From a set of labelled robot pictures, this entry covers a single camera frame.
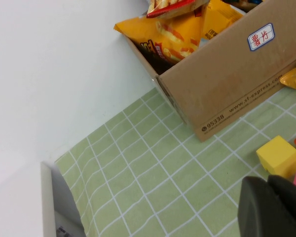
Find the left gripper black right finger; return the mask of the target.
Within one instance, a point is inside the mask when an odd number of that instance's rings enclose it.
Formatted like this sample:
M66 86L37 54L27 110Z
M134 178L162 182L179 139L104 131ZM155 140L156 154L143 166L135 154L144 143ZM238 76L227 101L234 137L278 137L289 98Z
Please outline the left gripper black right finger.
M296 220L296 185L279 175L269 175L267 183Z

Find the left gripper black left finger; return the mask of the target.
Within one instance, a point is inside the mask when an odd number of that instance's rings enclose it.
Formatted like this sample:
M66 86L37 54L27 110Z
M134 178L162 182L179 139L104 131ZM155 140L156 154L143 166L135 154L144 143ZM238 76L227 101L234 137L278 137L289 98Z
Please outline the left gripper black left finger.
M246 176L241 183L238 225L242 237L296 237L296 220L267 180Z

